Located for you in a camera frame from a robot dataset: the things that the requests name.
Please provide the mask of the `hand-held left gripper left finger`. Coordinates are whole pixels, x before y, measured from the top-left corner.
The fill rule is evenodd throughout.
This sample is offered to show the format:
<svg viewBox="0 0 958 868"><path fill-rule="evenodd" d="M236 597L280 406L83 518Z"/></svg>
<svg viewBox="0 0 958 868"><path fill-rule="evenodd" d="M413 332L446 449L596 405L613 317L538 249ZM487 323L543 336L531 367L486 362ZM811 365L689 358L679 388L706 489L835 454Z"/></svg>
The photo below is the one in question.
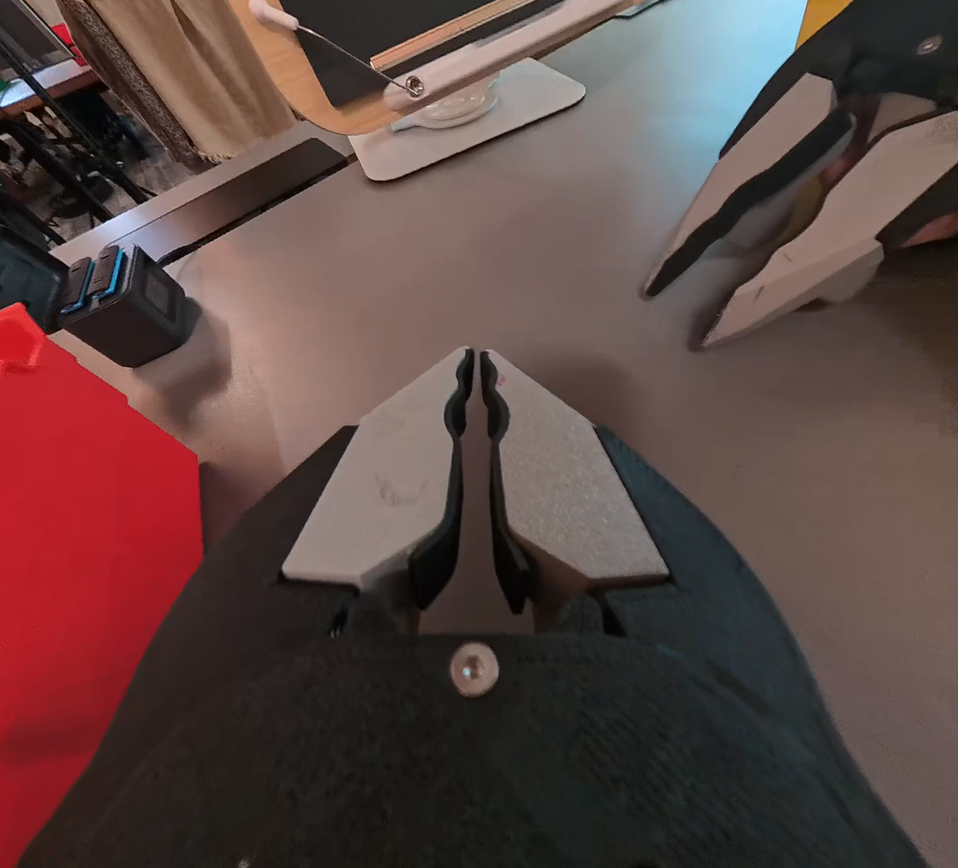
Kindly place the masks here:
<svg viewBox="0 0 958 868"><path fill-rule="evenodd" d="M475 352L460 347L360 420L283 563L296 582L427 610L458 561Z"/></svg>

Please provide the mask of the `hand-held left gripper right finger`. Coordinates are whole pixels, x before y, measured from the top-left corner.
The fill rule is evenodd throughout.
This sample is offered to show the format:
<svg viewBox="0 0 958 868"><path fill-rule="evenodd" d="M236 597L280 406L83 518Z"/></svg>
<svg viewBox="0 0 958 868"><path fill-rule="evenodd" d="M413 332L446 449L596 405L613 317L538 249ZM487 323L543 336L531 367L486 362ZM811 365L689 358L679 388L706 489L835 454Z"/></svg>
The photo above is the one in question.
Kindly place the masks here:
<svg viewBox="0 0 958 868"><path fill-rule="evenodd" d="M597 427L492 350L480 356L495 573L512 611L660 584L669 568Z"/></svg>

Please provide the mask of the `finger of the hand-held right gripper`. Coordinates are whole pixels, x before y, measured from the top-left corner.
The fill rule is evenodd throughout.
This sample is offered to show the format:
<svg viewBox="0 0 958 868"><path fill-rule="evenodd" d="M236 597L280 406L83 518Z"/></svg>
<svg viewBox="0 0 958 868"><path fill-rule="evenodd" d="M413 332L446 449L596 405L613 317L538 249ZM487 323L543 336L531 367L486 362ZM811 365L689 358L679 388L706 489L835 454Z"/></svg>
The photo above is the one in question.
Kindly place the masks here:
<svg viewBox="0 0 958 868"><path fill-rule="evenodd" d="M776 239L799 197L850 146L856 117L832 83L803 75L715 163L680 219L644 293L662 293L704 256L737 256Z"/></svg>
<svg viewBox="0 0 958 868"><path fill-rule="evenodd" d="M812 302L850 299L885 256L956 213L957 113L882 134L817 215L732 293L701 347L746 335Z"/></svg>

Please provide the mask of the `red plastic bin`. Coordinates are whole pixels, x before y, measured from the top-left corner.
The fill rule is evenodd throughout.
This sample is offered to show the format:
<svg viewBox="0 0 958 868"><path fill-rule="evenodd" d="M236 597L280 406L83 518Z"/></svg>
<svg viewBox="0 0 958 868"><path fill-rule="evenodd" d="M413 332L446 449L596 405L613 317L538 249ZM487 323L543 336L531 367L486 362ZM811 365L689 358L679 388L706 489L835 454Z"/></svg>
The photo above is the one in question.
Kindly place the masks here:
<svg viewBox="0 0 958 868"><path fill-rule="evenodd" d="M1 864L99 747L202 559L198 457L1 312Z"/></svg>

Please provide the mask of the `person's right hand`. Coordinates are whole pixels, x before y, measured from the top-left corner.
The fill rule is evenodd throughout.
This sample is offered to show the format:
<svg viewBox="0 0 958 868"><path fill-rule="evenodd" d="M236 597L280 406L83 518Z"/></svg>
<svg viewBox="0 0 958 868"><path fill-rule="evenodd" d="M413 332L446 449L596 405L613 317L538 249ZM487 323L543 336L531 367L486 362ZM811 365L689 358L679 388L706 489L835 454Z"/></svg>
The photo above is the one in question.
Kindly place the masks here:
<svg viewBox="0 0 958 868"><path fill-rule="evenodd" d="M942 215L930 221L925 227L922 227L916 234L904 243L905 248L924 246L932 243L947 241L957 237L958 233L958 215L957 212Z"/></svg>

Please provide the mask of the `blue and black device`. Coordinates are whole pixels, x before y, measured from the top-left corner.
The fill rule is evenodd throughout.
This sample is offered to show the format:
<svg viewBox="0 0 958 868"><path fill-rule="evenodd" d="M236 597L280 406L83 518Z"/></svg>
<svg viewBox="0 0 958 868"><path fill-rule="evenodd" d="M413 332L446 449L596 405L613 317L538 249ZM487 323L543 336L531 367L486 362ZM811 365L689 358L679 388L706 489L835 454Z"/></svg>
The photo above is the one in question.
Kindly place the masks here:
<svg viewBox="0 0 958 868"><path fill-rule="evenodd" d="M198 311L139 246L105 246L72 264L2 230L1 307L19 307L45 335L64 330L113 363L144 366L184 346Z"/></svg>

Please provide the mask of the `black board on stand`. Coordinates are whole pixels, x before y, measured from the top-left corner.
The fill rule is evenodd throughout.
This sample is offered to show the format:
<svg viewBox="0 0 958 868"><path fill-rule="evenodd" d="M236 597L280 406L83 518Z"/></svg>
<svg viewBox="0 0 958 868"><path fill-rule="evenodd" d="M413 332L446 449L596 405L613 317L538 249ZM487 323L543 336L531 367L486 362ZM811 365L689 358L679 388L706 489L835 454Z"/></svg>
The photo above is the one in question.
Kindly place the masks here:
<svg viewBox="0 0 958 868"><path fill-rule="evenodd" d="M279 0L227 0L282 96L333 133L368 134L646 0L497 0L366 61Z"/></svg>

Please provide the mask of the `beige hanging cloth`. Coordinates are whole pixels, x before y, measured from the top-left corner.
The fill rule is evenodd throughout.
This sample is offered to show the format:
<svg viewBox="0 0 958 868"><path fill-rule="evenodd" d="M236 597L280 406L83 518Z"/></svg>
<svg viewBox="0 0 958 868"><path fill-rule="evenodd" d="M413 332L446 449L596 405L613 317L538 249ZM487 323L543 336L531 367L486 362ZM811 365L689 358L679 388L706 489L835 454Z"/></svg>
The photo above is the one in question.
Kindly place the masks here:
<svg viewBox="0 0 958 868"><path fill-rule="evenodd" d="M227 0L56 4L82 57L189 171L294 126Z"/></svg>

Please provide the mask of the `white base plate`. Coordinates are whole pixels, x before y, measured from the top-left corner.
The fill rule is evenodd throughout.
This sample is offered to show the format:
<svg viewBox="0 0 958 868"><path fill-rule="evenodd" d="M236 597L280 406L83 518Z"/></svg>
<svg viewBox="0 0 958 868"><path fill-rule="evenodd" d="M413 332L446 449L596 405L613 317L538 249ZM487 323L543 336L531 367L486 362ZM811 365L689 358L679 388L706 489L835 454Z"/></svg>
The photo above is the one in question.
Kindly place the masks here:
<svg viewBox="0 0 958 868"><path fill-rule="evenodd" d="M584 96L579 81L527 58L349 141L369 180L391 182L570 109Z"/></svg>

